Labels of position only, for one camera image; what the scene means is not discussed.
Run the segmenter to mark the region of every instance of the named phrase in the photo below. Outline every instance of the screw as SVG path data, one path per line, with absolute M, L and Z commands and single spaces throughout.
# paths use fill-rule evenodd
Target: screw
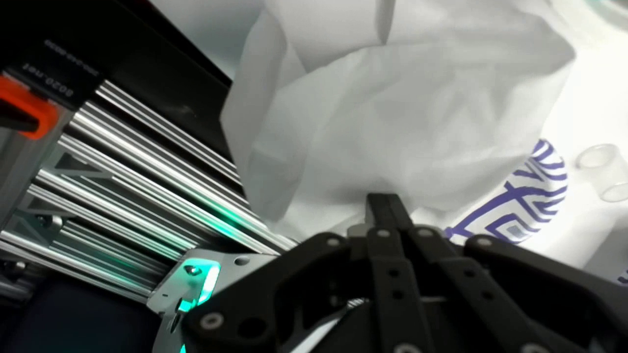
M 61 215 L 53 215 L 51 221 L 55 227 L 63 227 L 63 223 L 65 223 L 65 219 Z
M 538 345 L 538 343 L 526 343 L 522 347 L 522 353 L 549 353 L 544 345 Z
M 339 245 L 339 239 L 330 237 L 330 239 L 328 239 L 328 245 L 330 245 L 330 247 L 337 247 L 337 245 Z
M 237 257 L 233 262 L 235 262 L 237 266 L 243 266 L 243 264 L 249 264 L 249 259 L 247 259 L 247 257 Z
M 198 276 L 202 270 L 200 268 L 196 268 L 196 266 L 192 266 L 192 264 L 184 264 L 182 266 L 190 276 Z
M 420 353 L 420 349 L 408 343 L 400 343 L 394 347 L 394 353 Z
M 481 237 L 481 239 L 477 239 L 477 245 L 481 245 L 481 247 L 491 247 L 491 245 L 493 245 L 493 239 Z
M 224 317 L 218 311 L 206 313 L 200 319 L 202 329 L 218 329 L 224 323 Z
M 379 229 L 379 231 L 377 231 L 377 237 L 390 237 L 390 231 Z
M 420 237 L 432 237 L 434 233 L 430 229 L 418 229 Z

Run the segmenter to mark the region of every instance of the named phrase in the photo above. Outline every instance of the white plastic bag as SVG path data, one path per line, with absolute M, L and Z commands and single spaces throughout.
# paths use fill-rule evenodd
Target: white plastic bag
M 367 192 L 447 213 L 530 155 L 571 58 L 506 0 L 269 0 L 222 123 L 279 233 L 347 223 Z

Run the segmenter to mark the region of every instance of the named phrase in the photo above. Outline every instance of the aluminum rail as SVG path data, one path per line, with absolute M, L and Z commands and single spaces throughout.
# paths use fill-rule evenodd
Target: aluminum rail
M 65 241 L 63 239 L 55 239 L 53 245 L 51 245 L 51 251 L 63 253 L 67 257 L 73 257 L 73 259 L 76 259 L 80 262 L 86 262 L 86 264 L 90 264 L 94 268 L 100 268 L 100 270 L 106 270 L 112 276 L 120 276 L 120 278 L 128 280 L 128 282 L 133 282 L 137 286 L 153 288 L 155 284 L 159 284 L 157 278 L 141 276 L 139 272 L 131 272 L 131 270 L 120 268 L 114 262 L 110 262 L 110 260 L 106 260 L 102 257 L 96 257 L 94 253 L 76 249 L 75 243 L 65 243 Z
M 188 229 L 184 223 L 173 221 L 173 217 L 167 217 L 163 213 L 157 213 L 155 208 L 147 208 L 137 204 L 135 200 L 129 200 L 128 196 L 108 188 L 106 184 L 100 184 L 88 176 L 76 176 L 76 178 L 67 178 L 80 186 L 82 190 L 88 190 L 94 198 L 106 200 L 108 204 L 126 209 L 128 213 L 133 213 L 135 217 L 143 217 L 147 223 L 179 237 L 184 239 L 180 241 L 184 247 L 188 245 L 198 245 L 202 243 L 204 235 L 198 229 Z
M 76 251 L 76 257 L 88 259 L 104 268 L 116 270 L 139 282 L 157 284 L 165 270 L 155 270 L 149 264 L 135 260 L 129 253 L 104 247 L 98 239 L 92 239 L 94 231 L 61 227 L 53 239 L 53 247 Z
M 153 235 L 159 241 L 165 241 L 173 249 L 186 251 L 198 245 L 186 235 L 177 233 L 175 229 L 169 229 L 131 208 L 126 208 L 124 204 L 100 194 L 98 190 L 92 190 L 80 184 L 78 180 L 53 174 L 45 168 L 37 172 L 35 180 L 63 194 L 73 194 L 75 198 L 80 198 L 92 208 L 102 209 L 124 223 L 131 223 L 133 227 Z
M 157 113 L 149 106 L 135 100 L 131 94 L 124 92 L 120 86 L 116 86 L 110 80 L 104 80 L 104 84 L 96 90 L 96 96 L 104 98 L 118 109 L 126 111 L 133 119 L 141 121 L 143 125 L 151 127 L 159 135 L 167 137 L 186 153 L 194 155 L 198 160 L 206 162 L 214 170 L 220 170 L 224 176 L 228 176 L 233 184 L 239 184 L 239 176 L 235 170 L 235 164 L 198 139 L 194 139 L 190 133 L 182 131 L 179 125 L 171 123 L 165 115 Z
M 71 200 L 51 192 L 51 190 L 45 190 L 45 188 L 41 188 L 37 184 L 31 184 L 27 188 L 27 192 L 31 196 L 35 196 L 35 198 L 59 208 L 59 209 L 65 209 L 69 213 L 78 215 L 78 217 L 82 217 L 82 219 L 86 219 L 86 221 L 90 221 L 90 223 L 94 223 L 94 225 L 98 225 L 102 229 L 114 231 L 120 237 L 124 237 L 126 241 L 135 243 L 135 245 L 151 251 L 151 253 L 155 253 L 155 255 L 161 255 L 161 257 L 171 259 L 171 260 L 180 257 L 180 251 L 175 251 L 175 249 L 171 249 L 171 247 L 167 247 L 167 245 L 163 245 L 159 241 L 153 241 L 143 233 L 137 233 L 137 231 L 133 231 L 133 229 L 129 229 L 129 227 L 126 227 L 126 225 L 122 225 L 122 223 L 118 223 L 114 219 L 108 219 L 108 217 L 104 217 L 104 215 L 100 215 L 100 213 L 96 213 L 96 211 L 92 211 L 92 209 L 88 209 L 88 208 L 84 208 L 84 206 L 80 206 L 76 202 L 71 202 Z
M 112 253 L 120 260 L 128 262 L 129 266 L 137 266 L 139 270 L 143 270 L 147 274 L 163 276 L 169 270 L 169 266 L 155 260 L 153 257 L 147 257 L 135 249 L 129 249 L 118 241 L 112 241 L 110 237 L 106 237 L 90 227 L 78 225 L 71 219 L 65 221 L 65 225 L 61 227 L 59 233 L 69 235 L 73 239 L 78 237 L 80 241 L 92 243 L 96 249 Z
M 27 300 L 31 298 L 31 290 L 22 286 L 20 282 L 10 282 L 0 276 L 0 294 L 12 300 Z
M 86 280 L 86 282 L 96 284 L 100 288 L 133 298 L 137 302 L 145 302 L 145 298 L 151 294 L 149 286 L 137 284 L 137 282 L 124 278 L 120 274 L 114 274 L 110 270 L 82 262 L 80 259 L 75 259 L 73 255 L 49 249 L 39 243 L 33 243 L 29 239 L 25 239 L 18 233 L 6 231 L 6 229 L 0 233 L 0 249 L 14 253 L 14 255 L 20 255 L 31 262 L 39 262 L 39 264 L 45 264 L 45 266 L 55 268 L 59 272 L 71 274 L 75 278 Z
M 59 145 L 80 160 L 90 160 L 92 166 L 112 174 L 112 180 L 129 188 L 131 192 L 139 194 L 141 198 L 159 204 L 163 209 L 171 211 L 173 215 L 196 225 L 198 229 L 218 231 L 257 253 L 275 255 L 277 251 L 263 245 L 249 233 L 239 231 L 237 227 L 226 223 L 224 219 L 216 217 L 214 213 L 198 208 L 196 204 L 188 202 L 186 198 L 179 196 L 177 192 L 161 186 L 159 182 L 143 176 L 141 172 L 129 168 L 128 164 L 112 158 L 110 155 L 94 149 L 92 145 L 73 137 L 61 135 Z
M 102 141 L 106 147 L 128 157 L 141 168 L 153 170 L 157 178 L 169 182 L 177 190 L 218 209 L 232 221 L 259 233 L 279 249 L 290 249 L 296 245 L 296 241 L 288 237 L 271 233 L 249 209 L 237 208 L 230 200 L 226 200 L 212 184 L 206 182 L 204 174 L 200 174 L 198 170 L 194 172 L 190 164 L 179 160 L 167 149 L 129 129 L 98 106 L 84 104 L 84 108 L 75 113 L 71 125 L 80 133 Z

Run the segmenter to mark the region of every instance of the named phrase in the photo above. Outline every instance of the blue striped pattern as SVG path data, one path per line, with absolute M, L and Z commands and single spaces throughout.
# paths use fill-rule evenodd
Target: blue striped pattern
M 567 194 L 567 168 L 553 145 L 538 141 L 532 157 L 522 162 L 491 200 L 461 221 L 445 227 L 451 241 L 461 243 L 475 233 L 522 243 L 549 223 Z

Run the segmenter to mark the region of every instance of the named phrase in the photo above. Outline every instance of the orange part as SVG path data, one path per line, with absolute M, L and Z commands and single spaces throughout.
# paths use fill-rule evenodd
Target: orange part
M 25 86 L 8 76 L 0 76 L 0 100 L 16 106 L 39 121 L 37 131 L 23 131 L 22 135 L 37 141 L 43 139 L 59 121 L 59 109 L 51 102 L 31 94 Z

